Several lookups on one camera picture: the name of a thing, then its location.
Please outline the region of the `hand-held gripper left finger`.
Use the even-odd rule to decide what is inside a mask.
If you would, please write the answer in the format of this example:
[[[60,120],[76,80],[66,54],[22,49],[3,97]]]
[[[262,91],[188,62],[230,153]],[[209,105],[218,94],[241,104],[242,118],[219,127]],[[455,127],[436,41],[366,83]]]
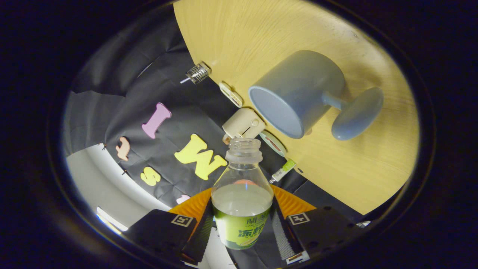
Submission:
[[[203,260],[213,225],[211,194],[209,188],[169,211],[154,209],[122,235],[161,258],[197,265]]]

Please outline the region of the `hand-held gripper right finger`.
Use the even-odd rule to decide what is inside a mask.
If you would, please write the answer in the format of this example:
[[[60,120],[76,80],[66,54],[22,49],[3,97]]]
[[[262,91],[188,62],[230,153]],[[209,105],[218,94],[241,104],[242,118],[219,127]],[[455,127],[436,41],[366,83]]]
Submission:
[[[317,208],[282,188],[271,188],[271,224],[280,258],[289,265],[335,250],[368,227],[368,222],[352,222],[330,206]]]

